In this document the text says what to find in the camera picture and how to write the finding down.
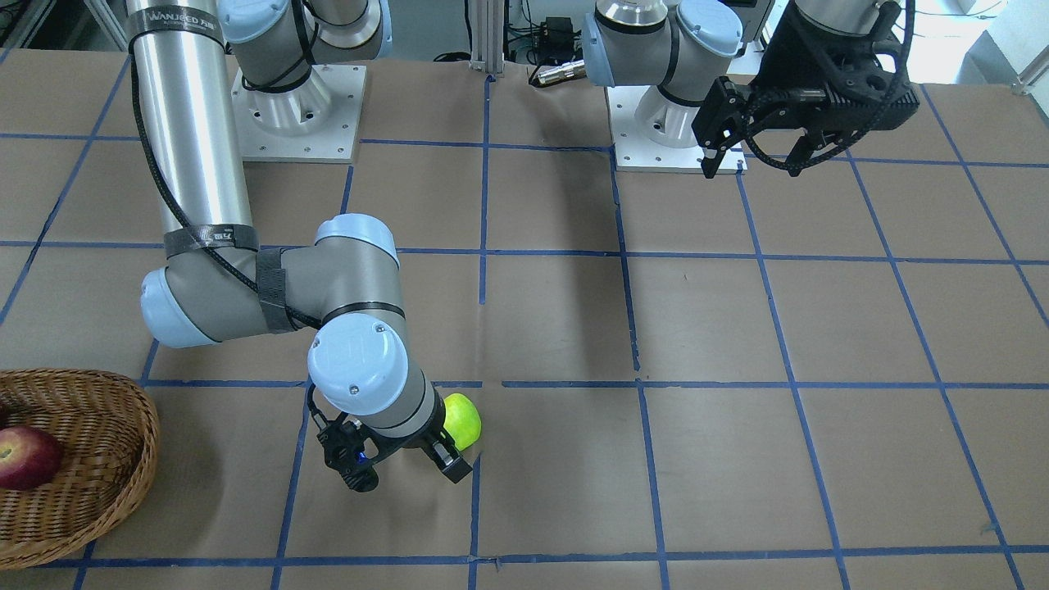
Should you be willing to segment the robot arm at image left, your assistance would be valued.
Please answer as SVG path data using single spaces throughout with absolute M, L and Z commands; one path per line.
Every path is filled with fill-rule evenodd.
M 386 1 L 129 1 L 124 25 L 136 130 L 165 214 L 167 261 L 143 277 L 143 320 L 166 347 L 311 328 L 305 408 L 325 465 L 354 492 L 377 465 L 419 448 L 452 482 L 471 473 L 473 404 L 443 398 L 413 359 L 397 243 L 346 213 L 302 249 L 262 249 L 224 57 L 241 66 L 253 128 L 277 139 L 334 132 L 327 73 L 389 52 Z

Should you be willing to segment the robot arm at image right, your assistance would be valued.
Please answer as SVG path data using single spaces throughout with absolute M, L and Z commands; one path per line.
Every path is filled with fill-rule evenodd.
M 744 23 L 720 1 L 598 1 L 581 45 L 591 82 L 645 87 L 649 134 L 703 150 L 707 178 L 738 143 L 795 178 L 918 111 L 914 26 L 913 1 L 791 1 L 745 84 L 727 76 Z

